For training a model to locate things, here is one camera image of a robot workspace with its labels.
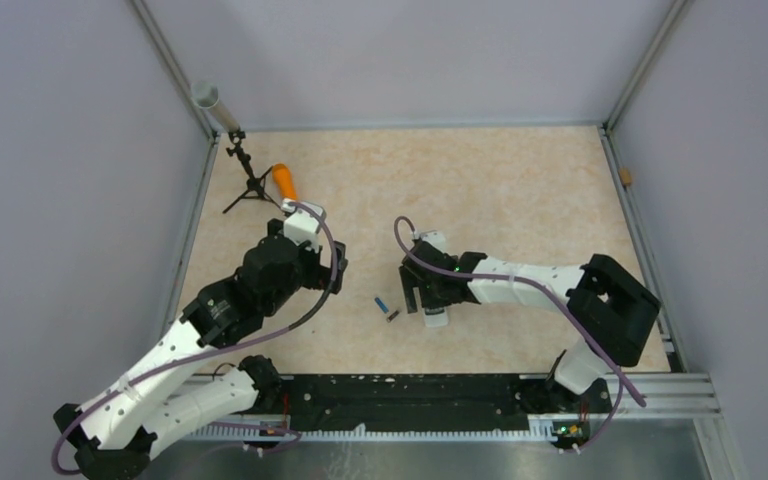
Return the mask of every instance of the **small black object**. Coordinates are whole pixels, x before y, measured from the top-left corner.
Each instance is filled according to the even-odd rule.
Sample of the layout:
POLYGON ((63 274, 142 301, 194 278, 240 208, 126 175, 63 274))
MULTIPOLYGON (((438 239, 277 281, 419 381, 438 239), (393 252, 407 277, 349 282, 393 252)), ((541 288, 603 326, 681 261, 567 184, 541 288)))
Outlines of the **small black object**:
POLYGON ((272 360, 263 355, 246 357, 240 362, 238 370, 246 372, 254 381, 257 390, 255 405, 260 408, 272 408, 278 402, 281 390, 281 376, 272 364, 272 360))
POLYGON ((244 191, 242 195, 231 202, 230 205, 225 207, 225 210, 222 210, 222 213, 228 213, 232 208, 234 208, 234 205, 240 202, 240 200, 263 200, 265 202, 271 202, 276 207, 281 208, 281 206, 278 205, 275 200, 273 200, 272 197, 266 193, 265 190, 266 176, 269 175, 269 172, 272 171, 272 167, 269 167, 266 172, 264 172, 264 174, 259 177, 255 176, 254 174, 254 170, 251 167, 251 155, 247 154, 243 150, 242 146, 242 141, 244 138, 246 138, 246 132, 242 130, 229 132, 228 137, 231 139, 233 147, 226 148, 225 151, 228 152, 228 155, 237 157, 237 160, 239 160, 240 164, 243 166, 243 170, 246 171, 248 179, 246 180, 246 191, 244 191))

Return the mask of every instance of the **small blue object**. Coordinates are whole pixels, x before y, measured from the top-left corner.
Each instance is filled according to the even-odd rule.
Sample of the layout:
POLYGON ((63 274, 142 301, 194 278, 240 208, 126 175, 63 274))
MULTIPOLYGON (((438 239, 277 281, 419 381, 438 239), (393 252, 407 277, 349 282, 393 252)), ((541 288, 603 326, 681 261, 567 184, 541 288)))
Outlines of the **small blue object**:
POLYGON ((387 305, 384 305, 384 302, 382 302, 380 298, 378 298, 378 297, 375 297, 375 303, 377 303, 377 304, 378 304, 378 308, 380 308, 382 312, 384 312, 384 313, 387 313, 387 312, 389 312, 389 311, 390 311, 390 310, 387 308, 387 305))

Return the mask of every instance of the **wire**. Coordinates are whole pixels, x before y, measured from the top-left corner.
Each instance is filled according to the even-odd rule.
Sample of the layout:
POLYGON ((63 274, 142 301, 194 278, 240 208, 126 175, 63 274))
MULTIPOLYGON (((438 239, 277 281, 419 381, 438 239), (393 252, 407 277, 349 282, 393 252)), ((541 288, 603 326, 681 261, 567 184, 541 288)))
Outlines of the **wire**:
POLYGON ((578 412, 578 423, 584 424, 587 423, 587 417, 590 413, 590 406, 587 404, 587 397, 582 396, 580 401, 581 407, 579 408, 578 412))
POLYGON ((617 399, 614 400, 614 406, 611 408, 611 411, 608 412, 608 416, 605 417, 605 421, 602 422, 602 425, 599 425, 599 428, 596 429, 596 433, 594 433, 584 444, 580 445, 578 447, 578 450, 570 448, 564 450, 564 453, 580 453, 584 451, 585 448, 590 448, 591 445, 593 445, 593 442, 599 439, 599 437, 602 436, 603 433, 605 433, 606 427, 609 423, 611 423, 611 420, 614 419, 614 415, 617 414, 617 411, 620 409, 620 402, 622 401, 622 394, 623 394, 623 384, 620 383, 618 390, 617 390, 617 399))
MULTIPOLYGON (((279 444, 279 445, 277 445, 275 447, 272 447, 270 449, 263 449, 263 450, 261 450, 264 455, 270 455, 270 454, 273 454, 273 453, 283 452, 284 450, 287 450, 287 449, 292 448, 293 446, 295 446, 296 443, 298 443, 302 439, 301 432, 297 432, 295 430, 290 430, 289 428, 273 427, 273 426, 267 426, 267 425, 246 425, 246 424, 231 423, 231 422, 213 422, 213 423, 211 423, 211 425, 216 426, 216 427, 225 427, 225 428, 239 428, 239 429, 271 431, 271 432, 283 433, 284 435, 292 435, 293 437, 295 437, 292 440, 290 440, 289 442, 281 443, 281 444, 279 444)), ((193 460, 192 462, 189 462, 189 464, 186 467, 184 467, 181 470, 179 470, 178 473, 176 473, 172 477, 172 480, 175 480, 176 478, 180 477, 181 475, 189 472, 193 467, 195 467, 196 465, 201 463, 202 460, 204 460, 205 458, 209 457, 210 455, 213 455, 214 453, 216 453, 216 452, 218 452, 220 450, 227 450, 227 449, 230 449, 230 448, 238 448, 238 449, 243 449, 243 450, 246 450, 246 451, 251 451, 252 450, 251 448, 247 449, 245 447, 246 447, 245 443, 242 443, 242 445, 241 445, 240 443, 233 442, 233 443, 223 443, 222 445, 218 445, 218 446, 215 446, 213 448, 210 448, 210 449, 206 450, 204 453, 202 453, 201 455, 199 455, 198 457, 196 457, 195 460, 193 460)))
MULTIPOLYGON (((285 333, 290 332, 291 330, 294 330, 295 328, 298 328, 303 323, 310 320, 313 315, 319 311, 320 308, 322 308, 322 304, 325 303, 325 299, 328 298, 328 295, 331 293, 331 288, 333 288, 334 283, 337 279, 337 246, 334 243, 334 237, 331 236, 331 230, 328 229, 328 225, 325 224, 325 219, 323 219, 318 213, 316 213, 312 208, 308 207, 307 205, 304 205, 300 202, 290 202, 289 203, 292 206, 295 206, 296 208, 300 208, 301 210, 307 212, 311 217, 313 217, 318 223, 319 226, 322 228, 322 230, 325 232, 325 236, 328 239, 328 248, 331 249, 331 279, 328 283, 328 287, 326 287, 325 291, 323 291, 323 294, 320 296, 319 300, 316 302, 316 304, 302 317, 291 324, 288 327, 281 328, 279 330, 276 330, 272 333, 267 333, 266 335, 257 337, 252 340, 247 340, 245 342, 238 343, 237 345, 232 345, 230 347, 220 348, 218 350, 213 350, 210 352, 203 352, 196 355, 192 355, 189 357, 179 358, 176 360, 172 360, 169 363, 165 363, 163 365, 160 365, 159 367, 153 368, 143 374, 138 375, 137 377, 133 378, 130 382, 130 386, 139 385, 140 383, 146 381, 147 379, 159 375, 167 370, 171 370, 176 367, 180 367, 182 365, 187 365, 193 362, 199 362, 202 360, 207 360, 214 357, 219 357, 222 355, 229 354, 231 352, 236 352, 239 350, 242 350, 244 348, 248 348, 254 345, 258 345, 260 343, 266 342, 268 340, 272 340, 273 338, 280 337, 281 335, 284 335, 285 333)), ((105 404, 113 400, 114 398, 118 397, 121 394, 118 390, 113 390, 108 394, 105 394, 102 396, 98 401, 87 407, 86 410, 81 412, 80 415, 78 415, 75 420, 72 421, 72 423, 69 424, 64 430, 63 433, 60 434, 60 437, 57 438, 57 441, 54 442, 54 448, 51 451, 51 468, 58 473, 59 475, 79 475, 81 473, 80 470, 68 470, 63 468, 63 466, 60 465, 60 450, 63 448, 63 444, 66 443, 67 438, 69 435, 78 428, 78 425, 80 425, 84 420, 87 419, 90 415, 95 413, 98 409, 103 407, 105 404)))
POLYGON ((281 426, 287 428, 287 414, 290 413, 290 394, 284 394, 284 413, 281 416, 281 426))
POLYGON ((219 373, 219 369, 224 367, 225 365, 230 366, 231 368, 235 368, 236 365, 230 362, 220 363, 218 367, 216 367, 216 370, 213 371, 213 373, 210 375, 210 381, 216 380, 216 374, 219 373))
POLYGON ((581 334, 582 337, 584 337, 584 340, 587 342, 588 345, 590 345, 590 348, 593 349, 593 351, 596 352, 597 355, 608 365, 608 368, 611 369, 612 372, 617 376, 617 378, 620 381, 620 384, 623 385, 626 389, 628 389, 628 393, 634 398, 634 401, 637 402, 638 405, 641 407, 646 406, 646 400, 643 398, 643 395, 640 393, 639 390, 634 386, 633 383, 631 383, 631 380, 628 379, 625 373, 620 369, 620 367, 614 363, 614 361, 611 359, 611 357, 605 352, 605 350, 602 348, 601 345, 599 345, 599 342, 596 341, 596 339, 593 338, 592 335, 584 328, 584 326, 581 325, 581 323, 578 321, 578 319, 575 318, 575 316, 569 311, 566 305, 554 294, 551 290, 546 288, 543 284, 540 282, 526 278, 526 277, 511 277, 508 275, 499 275, 499 274, 493 274, 493 273, 461 273, 461 272, 450 272, 448 270, 444 270, 442 268, 435 267, 434 265, 430 265, 422 260, 420 260, 416 255, 414 255, 410 249, 405 245, 405 243, 402 241, 402 238, 399 236, 399 223, 405 222, 408 224, 408 226, 411 229, 411 234, 413 236, 416 235, 416 227, 414 227, 413 222, 408 217, 405 217, 404 215, 396 217, 395 222, 393 222, 393 233, 396 236, 396 243, 399 244, 399 247, 402 249, 402 251, 405 252, 405 255, 408 256, 411 260, 414 261, 417 265, 420 267, 440 274, 445 275, 448 277, 453 278, 465 278, 469 280, 503 280, 503 281, 511 281, 524 283, 526 285, 529 285, 531 287, 534 287, 537 289, 540 293, 546 296, 557 308, 561 311, 561 313, 567 317, 567 320, 572 323, 572 326, 575 327, 576 330, 578 330, 578 333, 581 334))

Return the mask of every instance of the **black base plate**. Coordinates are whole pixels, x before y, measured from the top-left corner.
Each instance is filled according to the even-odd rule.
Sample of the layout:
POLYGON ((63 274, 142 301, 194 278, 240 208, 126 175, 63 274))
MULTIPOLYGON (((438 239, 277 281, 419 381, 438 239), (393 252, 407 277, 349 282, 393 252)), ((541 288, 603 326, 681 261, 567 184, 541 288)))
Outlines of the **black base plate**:
POLYGON ((611 409, 604 380, 581 397, 546 385, 545 378, 518 374, 294 375, 284 377, 275 405, 245 413, 286 410, 291 428, 301 432, 347 431, 361 423, 374 432, 468 432, 527 430, 529 414, 577 412, 580 398, 590 413, 611 409))

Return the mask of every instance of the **orange object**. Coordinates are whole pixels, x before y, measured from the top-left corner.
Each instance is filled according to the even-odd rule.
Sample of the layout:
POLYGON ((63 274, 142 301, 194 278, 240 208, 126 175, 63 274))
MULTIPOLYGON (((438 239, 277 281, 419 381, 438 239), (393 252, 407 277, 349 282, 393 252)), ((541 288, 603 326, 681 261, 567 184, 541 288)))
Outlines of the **orange object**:
POLYGON ((281 190, 281 195, 284 198, 290 200, 298 200, 296 195, 296 187, 293 186, 293 176, 290 174, 290 169, 283 163, 276 163, 272 166, 272 180, 275 180, 275 185, 278 185, 278 190, 281 190))

